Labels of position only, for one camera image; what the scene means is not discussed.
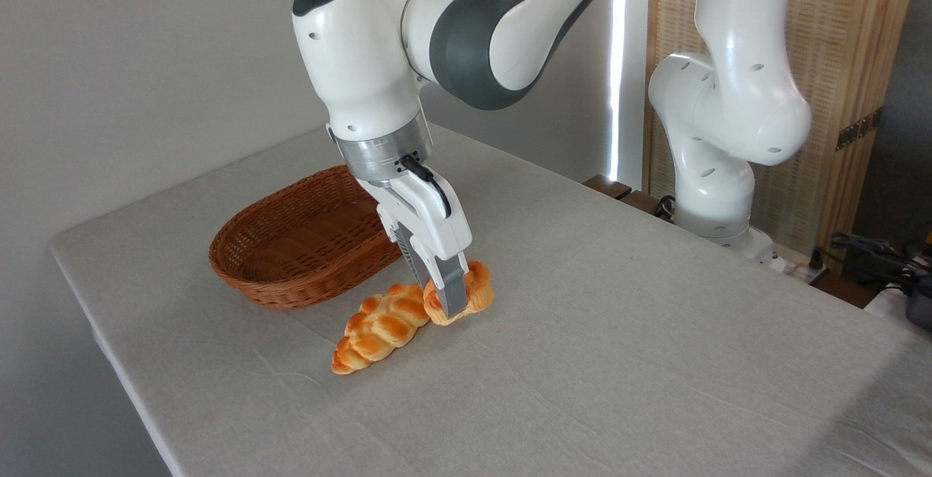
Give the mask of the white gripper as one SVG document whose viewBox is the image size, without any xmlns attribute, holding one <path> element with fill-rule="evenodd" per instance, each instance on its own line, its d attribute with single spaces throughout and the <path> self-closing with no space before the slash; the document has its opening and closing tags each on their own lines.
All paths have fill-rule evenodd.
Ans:
<svg viewBox="0 0 932 477">
<path fill-rule="evenodd" d="M 417 283 L 422 288 L 433 283 L 445 319 L 453 319 L 468 304 L 463 252 L 473 236 L 452 185 L 433 169 L 426 171 L 429 181 L 409 170 L 382 186 L 357 181 L 377 202 L 384 230 L 398 245 Z"/>
</svg>

